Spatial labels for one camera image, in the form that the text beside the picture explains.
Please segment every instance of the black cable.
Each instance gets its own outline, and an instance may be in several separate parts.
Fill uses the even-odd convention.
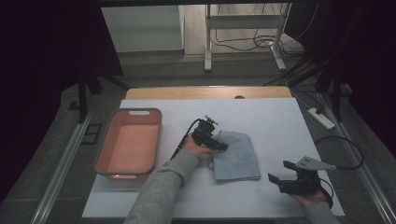
[[[314,14],[312,15],[311,21],[308,23],[305,30],[300,35],[295,37],[294,40],[301,38],[301,36],[303,36],[306,33],[306,31],[311,27],[312,21],[314,20],[315,16],[317,15],[317,12],[318,12],[318,6],[319,6],[319,2],[317,3],[317,6],[315,7],[315,11],[314,11]]]
[[[283,47],[283,41],[279,40],[279,52],[285,56],[285,57],[303,57],[306,55],[307,50],[304,50],[304,52],[299,52],[299,51],[287,51]]]
[[[319,54],[320,54],[321,52],[327,52],[327,48],[331,46],[331,44],[329,44],[329,43],[332,43],[332,42],[334,41],[334,39],[336,39],[337,36],[339,36],[339,35],[343,32],[343,30],[345,29],[346,26],[347,26],[347,23],[346,23],[346,22],[341,23],[338,27],[336,27],[336,28],[333,30],[333,32],[331,32],[330,35],[326,35],[325,39],[323,39],[323,40],[321,41],[321,43],[319,43],[318,45],[314,46],[314,47],[313,47],[312,49],[310,49],[310,50],[306,50],[306,51],[304,52],[304,56],[302,57],[302,59],[305,58],[305,57],[310,57],[310,55],[311,55],[312,53],[316,53],[316,54],[317,54],[316,56],[317,56],[317,57],[320,57]],[[295,64],[290,70],[295,70],[295,69],[299,68],[300,66],[302,66],[304,63],[300,63],[300,61],[297,62],[297,64]],[[320,64],[318,67],[314,68],[315,70],[317,70],[317,73],[320,72],[321,70],[323,70],[323,69],[326,67],[326,62],[327,62],[327,61],[325,61],[325,63]],[[296,73],[292,73],[290,70],[288,70],[288,72],[287,72],[285,75],[283,75],[282,77],[279,77],[279,78],[277,78],[277,79],[271,80],[271,81],[269,81],[269,82],[263,84],[263,86],[267,86],[267,85],[269,85],[269,84],[271,84],[271,83],[274,83],[274,82],[276,82],[276,81],[279,81],[280,79],[282,79],[282,83],[283,83],[283,80],[284,80],[286,77],[287,77],[288,79],[290,79],[290,77],[295,76]]]
[[[282,12],[282,7],[283,7],[283,3],[280,5],[279,14]],[[312,23],[313,19],[315,18],[315,15],[317,14],[317,10],[318,10],[318,4],[317,4],[317,7],[315,8],[315,11],[314,11],[314,14],[313,14],[313,16],[312,16],[312,19],[311,19],[311,21],[309,22],[308,26],[305,28],[305,30],[304,30],[299,36],[297,36],[296,38],[294,38],[293,40],[291,40],[291,41],[289,41],[289,42],[296,41],[298,38],[300,38],[302,35],[305,34],[305,32],[306,32],[306,31],[309,29],[309,27],[311,26],[311,23]],[[302,54],[302,53],[300,53],[300,52],[290,52],[290,51],[286,51],[286,50],[283,48],[283,42],[282,42],[282,41],[279,41],[279,42],[280,42],[279,49],[280,49],[280,53],[281,53],[282,55],[284,55],[284,56],[286,56],[286,57],[299,57],[299,56],[303,56],[303,55],[304,55],[304,53]]]
[[[330,189],[332,190],[332,195],[331,195],[331,197],[333,197],[333,196],[334,196],[334,189],[332,188],[332,185],[331,185],[328,181],[326,181],[326,180],[324,180],[324,179],[322,179],[322,178],[320,178],[320,180],[323,181],[323,182],[325,182],[325,183],[330,187]]]
[[[320,180],[323,180],[325,183],[327,183],[330,186],[330,184],[326,180],[324,180],[324,179],[320,179]],[[321,185],[319,185],[319,190],[326,197],[327,204],[329,205],[329,207],[332,208],[332,206],[334,205],[334,202],[332,201],[332,196],[334,195],[334,190],[332,189],[332,186],[330,186],[330,189],[332,190],[332,195],[330,195],[329,192],[327,192],[326,189],[324,189]]]
[[[292,91],[291,89],[290,89],[290,92],[291,92],[291,94],[292,94],[298,101],[300,101],[303,105],[305,105],[306,108],[308,108],[308,109],[312,108],[312,107],[309,106],[308,104],[304,103],[304,101],[301,100],[300,97],[298,97],[298,95],[296,95],[296,93],[294,93],[294,91]]]
[[[348,21],[348,15],[345,15],[344,19],[340,21]],[[316,57],[321,57],[323,54],[328,56],[327,53],[333,48],[334,41],[337,40],[339,35],[345,31],[347,25],[347,22],[340,22],[337,27],[329,32],[329,35],[325,35],[324,39],[319,44],[309,50],[310,53],[313,53]]]
[[[251,13],[253,13],[255,11],[256,7],[257,7],[257,4],[255,5],[255,7],[254,7],[254,9],[253,9],[253,11]],[[265,4],[263,4],[263,6],[262,6],[262,13],[264,12],[264,9],[265,9]],[[273,39],[274,36],[273,35],[258,35],[257,36],[258,32],[259,32],[259,29],[256,29],[256,33],[255,33],[255,35],[253,37],[219,40],[218,39],[218,30],[216,29],[215,30],[215,38],[216,38],[216,41],[218,43],[215,43],[211,38],[210,38],[210,41],[216,46],[226,47],[226,48],[229,48],[229,49],[235,49],[235,50],[238,50],[238,51],[250,51],[250,50],[253,50],[253,49],[257,49],[257,48],[270,48],[272,45],[268,44],[267,41],[274,41],[274,39]],[[224,42],[241,41],[241,40],[253,40],[253,43],[254,43],[255,47],[250,48],[250,49],[238,49],[238,48],[232,47],[230,45],[219,44],[219,43],[224,43]]]
[[[303,74],[300,74],[294,80],[291,80],[291,77],[295,76],[295,74],[292,75],[292,76],[289,76],[288,77],[289,86],[293,87],[293,86],[299,84],[300,82],[308,79],[309,77],[312,77],[313,75],[322,72],[329,65],[330,61],[331,61],[330,59],[327,59],[325,62],[317,65],[316,67],[312,68],[311,70],[309,70],[309,71],[307,71],[307,72],[305,72]]]
[[[359,151],[359,154],[361,154],[361,161],[359,162],[358,165],[352,166],[352,167],[342,167],[342,166],[337,166],[337,165],[335,165],[335,167],[336,167],[337,169],[341,169],[341,170],[354,170],[354,169],[358,169],[359,167],[361,167],[361,166],[363,165],[363,163],[364,163],[364,155],[363,155],[363,152],[361,151],[360,148],[358,148],[358,146],[356,146],[355,143],[353,143],[351,140],[349,140],[349,139],[347,139],[347,138],[345,138],[345,137],[341,137],[341,136],[326,136],[326,137],[322,137],[322,138],[319,138],[317,141],[315,141],[315,145],[318,144],[318,143],[320,143],[320,142],[322,142],[323,140],[326,140],[326,139],[329,139],[329,138],[339,138],[339,139],[343,139],[343,140],[347,141],[348,143],[352,144],[352,145]]]
[[[257,3],[254,5],[253,11],[251,11],[251,12],[249,13],[249,15],[253,14],[253,12],[256,12],[256,8],[257,8]]]
[[[200,119],[196,119],[196,120],[190,125],[190,128],[186,131],[186,134],[184,134],[184,136],[183,136],[183,138],[181,139],[180,143],[178,144],[178,146],[177,146],[177,148],[176,148],[174,154],[172,155],[171,160],[172,160],[172,159],[177,155],[177,153],[181,150],[181,148],[183,147],[184,142],[186,141],[186,138],[187,138],[187,137],[189,136],[189,134],[190,134],[190,131],[191,131],[192,126],[194,126],[194,124],[195,124],[196,122],[198,122],[198,121],[200,121]]]
[[[305,64],[307,61],[309,61],[309,57],[304,56],[302,57],[292,68],[290,68],[283,76],[276,78],[274,80],[271,80],[269,82],[266,82],[264,84],[262,84],[263,86],[267,86],[273,82],[282,80],[281,85],[284,86],[283,84],[283,80],[285,79],[285,77],[291,76],[292,72],[294,72],[294,70],[298,69],[300,66],[302,66],[303,64]]]
[[[272,9],[274,11],[274,14],[276,14],[275,9],[274,9],[274,3],[271,4],[271,7],[272,7]]]
[[[300,70],[295,71],[295,72],[293,72],[292,74],[290,74],[290,75],[288,76],[288,78],[286,79],[286,81],[285,81],[285,80],[282,80],[282,83],[285,83],[285,84],[286,84],[286,82],[289,82],[290,79],[291,79],[292,77],[297,76],[298,74],[300,74],[301,72],[303,72],[306,68],[308,68],[308,67],[310,67],[310,66],[313,67],[312,69],[317,69],[318,67],[321,67],[322,64],[320,64],[320,65],[315,65],[315,63],[311,60],[311,63],[307,64],[305,67],[301,68]]]

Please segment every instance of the power strip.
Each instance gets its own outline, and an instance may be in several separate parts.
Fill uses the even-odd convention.
[[[323,125],[323,127],[325,127],[327,130],[330,130],[335,127],[334,123],[332,123],[324,115],[322,115],[321,113],[317,114],[317,109],[314,107],[308,110],[308,114],[314,117],[314,119],[317,120],[321,125]]]

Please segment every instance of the metal frame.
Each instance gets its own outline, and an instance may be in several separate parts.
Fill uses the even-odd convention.
[[[216,29],[276,29],[274,42],[271,42],[271,51],[274,55],[279,71],[286,71],[279,52],[279,41],[289,14],[290,3],[286,3],[285,10],[280,15],[232,15],[211,16],[210,5],[206,5],[206,43],[205,43],[205,71],[212,70],[212,43],[210,31]]]
[[[47,189],[41,198],[40,204],[35,210],[35,214],[30,221],[31,224],[44,224],[50,215],[52,206],[55,204],[59,191],[64,183],[64,179],[69,171],[69,167],[78,150],[78,146],[82,140],[85,130],[91,120],[92,112],[89,111],[85,119],[79,123],[70,138],[64,154],[62,155],[59,164],[50,180]]]

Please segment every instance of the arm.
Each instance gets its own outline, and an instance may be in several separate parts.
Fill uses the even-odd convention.
[[[332,214],[327,203],[326,196],[318,190],[311,196],[290,195],[303,207],[306,218],[313,224],[339,224],[340,222]]]
[[[198,165],[198,156],[210,149],[198,147],[189,136],[178,154],[146,181],[124,224],[171,223],[180,187]]]

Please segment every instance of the wall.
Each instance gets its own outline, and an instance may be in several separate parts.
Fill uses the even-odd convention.
[[[103,7],[117,52],[183,49],[178,6]]]

